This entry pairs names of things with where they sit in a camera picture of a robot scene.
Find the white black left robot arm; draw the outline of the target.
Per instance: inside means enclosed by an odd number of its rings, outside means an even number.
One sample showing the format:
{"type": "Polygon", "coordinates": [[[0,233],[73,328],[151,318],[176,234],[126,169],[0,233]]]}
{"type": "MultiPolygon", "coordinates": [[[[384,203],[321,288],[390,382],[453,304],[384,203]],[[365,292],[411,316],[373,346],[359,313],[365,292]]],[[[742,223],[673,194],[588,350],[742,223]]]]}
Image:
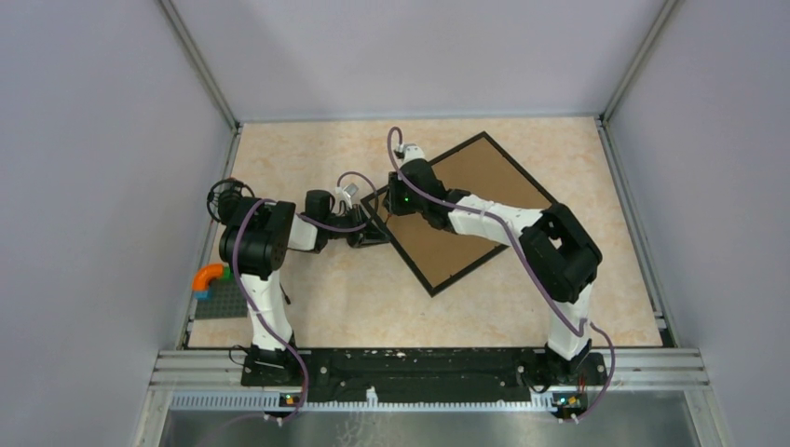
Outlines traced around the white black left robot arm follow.
{"type": "Polygon", "coordinates": [[[217,183],[207,196],[212,219],[224,228],[219,256],[236,279],[252,322],[245,365],[263,367],[277,385],[292,382],[300,366],[280,283],[288,252],[319,253],[332,239],[344,239],[352,248],[388,242],[362,208],[347,199],[310,190],[305,205],[298,212],[292,202],[259,198],[235,179],[217,183]]]}

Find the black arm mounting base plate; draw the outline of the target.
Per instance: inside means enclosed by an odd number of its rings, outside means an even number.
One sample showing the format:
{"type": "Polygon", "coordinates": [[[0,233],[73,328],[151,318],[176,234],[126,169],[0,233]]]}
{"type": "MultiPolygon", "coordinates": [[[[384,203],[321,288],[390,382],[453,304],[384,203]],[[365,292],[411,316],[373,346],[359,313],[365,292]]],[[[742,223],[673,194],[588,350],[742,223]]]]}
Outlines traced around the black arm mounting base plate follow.
{"type": "Polygon", "coordinates": [[[570,369],[547,348],[312,348],[287,374],[247,368],[248,350],[243,386],[291,386],[310,403],[362,401],[369,389],[383,403],[517,402],[607,377],[603,355],[591,351],[570,369]]]}

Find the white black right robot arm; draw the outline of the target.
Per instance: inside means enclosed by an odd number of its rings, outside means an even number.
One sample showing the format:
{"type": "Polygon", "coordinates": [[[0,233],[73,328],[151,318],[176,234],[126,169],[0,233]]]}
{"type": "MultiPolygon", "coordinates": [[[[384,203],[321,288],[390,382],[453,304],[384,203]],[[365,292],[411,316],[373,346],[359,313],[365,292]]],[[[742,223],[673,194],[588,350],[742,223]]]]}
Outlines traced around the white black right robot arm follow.
{"type": "Polygon", "coordinates": [[[437,230],[480,237],[513,248],[527,275],[552,310],[546,358],[550,378],[570,384],[583,373],[591,349],[589,306],[602,252],[562,203],[544,210],[485,200],[446,189],[423,157],[394,161],[388,209],[418,213],[437,230]]]}

